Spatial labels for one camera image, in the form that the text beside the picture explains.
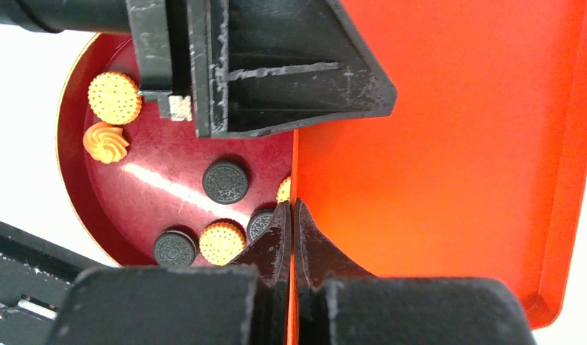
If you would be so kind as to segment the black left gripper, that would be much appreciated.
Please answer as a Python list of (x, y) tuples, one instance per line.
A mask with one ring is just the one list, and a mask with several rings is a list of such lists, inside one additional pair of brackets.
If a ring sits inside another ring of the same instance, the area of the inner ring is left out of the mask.
[(226, 1), (0, 1), (0, 24), (129, 34), (139, 92), (162, 117), (227, 120)]

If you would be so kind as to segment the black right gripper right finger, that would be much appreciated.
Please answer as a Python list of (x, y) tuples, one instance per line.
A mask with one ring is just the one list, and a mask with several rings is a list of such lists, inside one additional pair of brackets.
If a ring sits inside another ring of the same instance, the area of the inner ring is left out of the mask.
[(509, 288), (482, 277), (377, 277), (292, 216), (299, 344), (533, 344)]

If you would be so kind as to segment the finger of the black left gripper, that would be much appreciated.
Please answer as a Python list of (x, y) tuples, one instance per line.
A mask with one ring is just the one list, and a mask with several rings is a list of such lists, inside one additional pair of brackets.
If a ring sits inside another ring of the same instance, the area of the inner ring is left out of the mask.
[(221, 267), (93, 268), (82, 272), (49, 344), (285, 344), (291, 210)]

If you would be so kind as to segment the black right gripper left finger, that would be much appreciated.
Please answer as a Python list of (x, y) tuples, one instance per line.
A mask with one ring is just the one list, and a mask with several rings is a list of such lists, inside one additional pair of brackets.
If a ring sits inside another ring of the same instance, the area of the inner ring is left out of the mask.
[(339, 1), (211, 2), (212, 138), (391, 114), (397, 90)]

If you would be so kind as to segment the dark red round plate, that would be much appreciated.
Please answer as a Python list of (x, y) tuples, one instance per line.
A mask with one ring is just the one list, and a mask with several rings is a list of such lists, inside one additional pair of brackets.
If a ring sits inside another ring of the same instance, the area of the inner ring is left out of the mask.
[[(137, 80), (134, 47), (123, 35), (98, 34), (82, 49), (66, 78), (57, 116), (60, 175), (85, 232), (116, 265), (153, 265), (155, 239), (178, 226), (197, 238), (208, 225), (227, 221), (245, 230), (250, 218), (277, 204), (277, 189), (290, 175), (293, 132), (254, 139), (199, 139), (191, 122), (162, 119), (155, 103), (124, 126), (126, 157), (111, 164), (91, 158), (85, 131), (97, 122), (88, 105), (91, 80), (117, 71)], [(221, 205), (203, 190), (214, 162), (235, 162), (249, 176), (246, 196)]]

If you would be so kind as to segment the orange box lid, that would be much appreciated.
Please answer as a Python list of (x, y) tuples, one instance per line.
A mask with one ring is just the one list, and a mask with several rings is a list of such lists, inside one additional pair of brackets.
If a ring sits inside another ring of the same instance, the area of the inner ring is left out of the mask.
[(297, 130), (292, 201), (377, 277), (491, 278), (550, 325), (587, 176), (587, 1), (343, 7), (397, 100)]

